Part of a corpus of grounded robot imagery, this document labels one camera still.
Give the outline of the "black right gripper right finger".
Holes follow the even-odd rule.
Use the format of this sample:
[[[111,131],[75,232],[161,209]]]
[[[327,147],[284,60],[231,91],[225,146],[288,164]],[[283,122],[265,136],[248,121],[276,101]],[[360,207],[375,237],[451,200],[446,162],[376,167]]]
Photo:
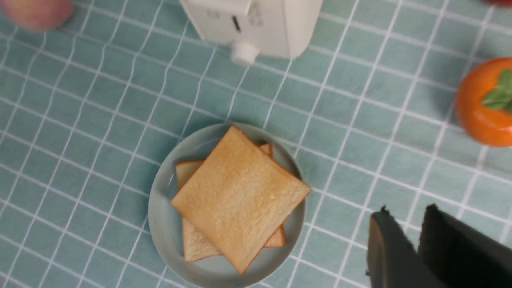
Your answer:
[[[512,251],[468,224],[427,206],[418,253],[449,288],[510,288]]]

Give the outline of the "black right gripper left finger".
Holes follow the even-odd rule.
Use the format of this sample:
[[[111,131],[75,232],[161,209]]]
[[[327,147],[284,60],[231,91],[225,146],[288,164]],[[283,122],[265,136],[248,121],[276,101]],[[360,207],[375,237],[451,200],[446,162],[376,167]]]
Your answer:
[[[366,262],[372,288],[444,287],[385,206],[371,214]]]

